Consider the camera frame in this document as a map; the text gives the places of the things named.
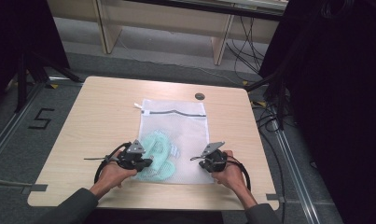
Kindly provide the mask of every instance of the dark sleeve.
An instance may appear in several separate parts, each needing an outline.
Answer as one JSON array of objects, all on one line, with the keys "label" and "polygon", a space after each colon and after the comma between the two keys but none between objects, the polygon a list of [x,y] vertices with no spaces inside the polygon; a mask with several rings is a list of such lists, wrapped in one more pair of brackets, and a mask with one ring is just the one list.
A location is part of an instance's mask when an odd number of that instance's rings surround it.
[{"label": "dark sleeve", "polygon": [[245,211],[249,224],[281,224],[268,203],[262,203]]},{"label": "dark sleeve", "polygon": [[34,223],[81,223],[97,204],[94,194],[87,189],[79,189]]}]

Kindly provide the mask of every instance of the light wood tabletop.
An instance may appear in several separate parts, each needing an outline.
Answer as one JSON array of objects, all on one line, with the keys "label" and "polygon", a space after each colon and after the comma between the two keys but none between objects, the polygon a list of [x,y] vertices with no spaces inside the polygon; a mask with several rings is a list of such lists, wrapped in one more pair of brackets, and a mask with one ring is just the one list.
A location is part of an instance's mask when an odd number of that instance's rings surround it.
[{"label": "light wood tabletop", "polygon": [[[205,95],[199,101],[196,93]],[[275,194],[258,128],[246,91],[243,89],[145,81],[110,77],[88,77],[51,150],[36,184],[43,192],[31,192],[31,206],[57,206],[80,188],[89,189],[101,161],[86,161],[109,154],[125,142],[138,138],[143,99],[203,102],[210,142],[224,141],[221,150],[232,150],[251,177],[258,203],[275,210]],[[218,184],[176,185],[127,179],[121,189],[112,189],[99,207],[126,209],[243,210],[234,193]]]}]

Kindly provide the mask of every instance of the tripod leg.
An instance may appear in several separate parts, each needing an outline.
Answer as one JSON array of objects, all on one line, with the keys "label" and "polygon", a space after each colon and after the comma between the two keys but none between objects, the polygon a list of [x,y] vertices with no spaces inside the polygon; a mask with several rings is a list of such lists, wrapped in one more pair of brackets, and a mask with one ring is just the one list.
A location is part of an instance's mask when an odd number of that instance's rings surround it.
[{"label": "tripod leg", "polygon": [[284,129],[283,118],[284,118],[284,106],[285,106],[285,90],[286,90],[286,86],[285,86],[284,81],[282,81],[280,92],[278,94],[278,104],[277,104],[277,114],[276,114],[277,121],[278,121],[278,128],[280,130]]},{"label": "tripod leg", "polygon": [[70,78],[71,80],[75,81],[75,82],[82,82],[80,80],[80,78],[78,76],[76,76],[75,74],[73,74],[72,72],[68,71],[67,69],[59,66],[58,64],[56,64],[55,62],[52,62],[51,60],[45,58],[45,57],[42,57],[41,55],[35,53],[35,52],[31,52],[32,56],[34,58],[37,58],[40,62],[42,62],[43,64],[47,64],[49,66],[51,66],[52,68],[54,68],[56,71],[58,71],[59,73],[63,74],[64,76]]},{"label": "tripod leg", "polygon": [[19,112],[22,107],[25,105],[25,102],[27,100],[27,79],[25,76],[25,67],[26,59],[24,53],[21,54],[19,58],[19,64],[18,64],[18,100],[17,100],[17,108],[16,113]]}]

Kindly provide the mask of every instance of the white mesh laundry bag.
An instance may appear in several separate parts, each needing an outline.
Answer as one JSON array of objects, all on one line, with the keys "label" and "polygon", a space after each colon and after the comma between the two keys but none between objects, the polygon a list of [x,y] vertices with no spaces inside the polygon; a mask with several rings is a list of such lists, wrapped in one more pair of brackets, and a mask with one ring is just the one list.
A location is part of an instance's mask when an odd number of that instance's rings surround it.
[{"label": "white mesh laundry bag", "polygon": [[133,179],[174,184],[208,184],[214,179],[197,161],[209,143],[203,103],[145,99],[139,141],[152,164]]}]

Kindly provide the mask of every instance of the mint green cloth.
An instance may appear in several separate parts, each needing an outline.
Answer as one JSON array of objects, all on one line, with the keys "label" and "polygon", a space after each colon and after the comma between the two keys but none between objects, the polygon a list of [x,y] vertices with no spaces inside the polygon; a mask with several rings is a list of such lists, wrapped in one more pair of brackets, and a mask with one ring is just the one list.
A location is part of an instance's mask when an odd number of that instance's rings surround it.
[{"label": "mint green cloth", "polygon": [[146,151],[142,158],[152,159],[153,162],[138,173],[134,179],[160,182],[171,177],[175,173],[175,166],[168,160],[173,145],[167,135],[161,131],[155,131],[140,142]]}]

